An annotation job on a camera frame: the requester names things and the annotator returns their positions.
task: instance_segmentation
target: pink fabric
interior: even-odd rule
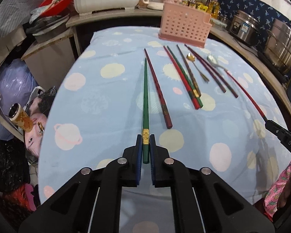
[[[265,195],[264,209],[270,217],[277,211],[277,201],[291,173],[291,164],[280,174],[278,180],[272,185]]]

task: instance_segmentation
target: light blue tablecloth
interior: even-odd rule
[[[58,90],[48,117],[39,159],[39,194],[44,202],[81,168],[104,167],[136,142],[142,130],[144,48],[147,48],[160,83],[173,128],[167,130],[153,78],[148,72],[150,134],[170,156],[187,167],[213,169],[250,203],[259,200],[291,154],[269,131],[241,89],[220,71],[239,94],[225,94],[196,61],[210,82],[206,84],[190,64],[200,86],[204,107],[193,108],[182,81],[162,45],[169,45],[179,60],[175,42],[157,37],[158,28],[117,27],[96,32]],[[186,55],[188,50],[179,44]],[[247,89],[268,119],[286,128],[282,114],[258,74],[234,51],[207,39],[219,63]],[[154,189],[149,165],[143,165],[141,184],[124,189],[121,232],[174,232],[168,189]]]

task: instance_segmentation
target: pink container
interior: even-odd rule
[[[164,2],[158,37],[204,48],[211,29],[211,15],[178,3]]]

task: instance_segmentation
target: green chopstick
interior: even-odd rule
[[[202,108],[202,107],[203,107],[203,103],[202,103],[202,101],[201,101],[200,98],[199,98],[200,95],[198,95],[197,90],[195,89],[193,83],[191,82],[191,80],[190,80],[189,77],[187,76],[186,72],[184,71],[184,69],[183,69],[183,67],[181,66],[180,62],[178,61],[177,57],[173,54],[173,52],[172,52],[172,50],[169,48],[169,46],[167,46],[167,48],[168,48],[168,50],[170,51],[170,53],[171,53],[171,55],[173,56],[173,58],[175,59],[175,61],[177,62],[178,66],[180,67],[181,72],[183,73],[185,79],[186,79],[187,82],[189,83],[189,85],[190,85],[190,87],[191,87],[191,89],[192,89],[192,91],[193,91],[193,93],[194,93],[194,95],[195,95],[195,97],[196,97],[196,99],[197,99],[197,101],[198,101],[200,107]]]
[[[142,161],[144,164],[150,163],[149,151],[149,102],[148,102],[148,71],[145,58],[145,75],[143,84],[143,122],[142,122]]]

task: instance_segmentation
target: silver screw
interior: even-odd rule
[[[126,164],[126,162],[127,162],[127,159],[125,159],[125,158],[119,158],[118,159],[118,163],[121,164],[121,165]]]
[[[91,170],[88,167],[85,167],[81,170],[81,174],[87,175],[91,172]]]
[[[204,167],[202,168],[202,173],[205,175],[209,175],[211,173],[211,170],[208,167]]]
[[[164,160],[164,162],[167,164],[167,165],[172,165],[175,161],[172,159],[172,158],[166,158]]]

